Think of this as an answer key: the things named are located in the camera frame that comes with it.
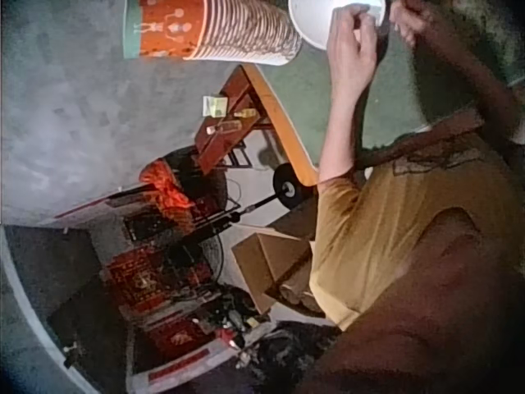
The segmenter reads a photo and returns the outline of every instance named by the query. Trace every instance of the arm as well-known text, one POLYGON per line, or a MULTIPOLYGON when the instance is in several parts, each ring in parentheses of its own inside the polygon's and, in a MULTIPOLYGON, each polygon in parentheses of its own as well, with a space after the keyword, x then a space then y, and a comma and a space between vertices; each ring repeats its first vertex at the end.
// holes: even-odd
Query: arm
POLYGON ((372 81, 376 70, 377 34, 374 19, 362 14, 362 7, 334 10, 328 39, 331 73, 331 111, 319 163, 319 185, 347 176, 354 170, 354 111, 359 97, 372 81), (361 44, 354 35, 355 19, 361 21, 361 44))
POLYGON ((519 130, 518 100, 463 44, 436 7, 423 0, 399 0, 392 4, 390 20, 410 46, 415 45, 416 38, 420 39, 463 76, 477 96, 482 115, 492 130, 499 130, 500 136, 515 144, 525 144, 525 131, 519 130))

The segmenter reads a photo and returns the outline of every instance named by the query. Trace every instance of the red patterned cloth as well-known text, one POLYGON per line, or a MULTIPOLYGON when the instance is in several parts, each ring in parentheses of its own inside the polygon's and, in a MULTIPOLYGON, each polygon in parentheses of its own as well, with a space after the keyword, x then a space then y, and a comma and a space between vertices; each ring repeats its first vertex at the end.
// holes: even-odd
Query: red patterned cloth
POLYGON ((161 158, 146 166, 140 173, 139 180, 155 186, 155 200, 161 212, 172 208, 190 208, 194 205, 176 186, 170 168, 161 158))

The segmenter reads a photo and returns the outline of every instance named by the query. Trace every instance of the concrete floor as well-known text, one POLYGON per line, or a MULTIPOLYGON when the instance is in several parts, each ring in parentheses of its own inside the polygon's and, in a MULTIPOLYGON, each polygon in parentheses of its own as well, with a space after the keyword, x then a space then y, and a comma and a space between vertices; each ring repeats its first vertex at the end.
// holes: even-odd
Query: concrete floor
POLYGON ((124 1, 2 2, 2 220, 35 226, 193 141, 234 64, 124 60, 124 1))

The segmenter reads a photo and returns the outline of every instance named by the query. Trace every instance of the hand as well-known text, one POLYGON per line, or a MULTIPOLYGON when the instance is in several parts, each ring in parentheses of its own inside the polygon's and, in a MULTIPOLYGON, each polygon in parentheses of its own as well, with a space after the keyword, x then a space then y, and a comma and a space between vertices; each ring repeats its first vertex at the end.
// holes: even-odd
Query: hand
POLYGON ((454 65, 468 62, 472 54, 440 10, 423 0, 397 0, 390 8, 390 21, 404 41, 415 47, 418 38, 436 55, 454 65))
POLYGON ((336 8, 332 15, 328 38, 332 102, 355 105, 372 82, 377 65, 377 33, 373 16, 365 14, 366 7, 350 5, 336 8), (359 19, 360 42, 354 34, 359 19))

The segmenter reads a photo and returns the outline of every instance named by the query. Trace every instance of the black wheel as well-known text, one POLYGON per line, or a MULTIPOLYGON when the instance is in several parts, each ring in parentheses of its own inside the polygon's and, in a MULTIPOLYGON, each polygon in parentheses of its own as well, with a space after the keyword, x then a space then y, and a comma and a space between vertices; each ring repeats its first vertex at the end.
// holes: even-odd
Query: black wheel
POLYGON ((312 197, 313 188, 306 187, 295 175, 290 163, 281 164, 273 173, 273 190, 279 195, 279 201, 288 209, 293 209, 312 197))

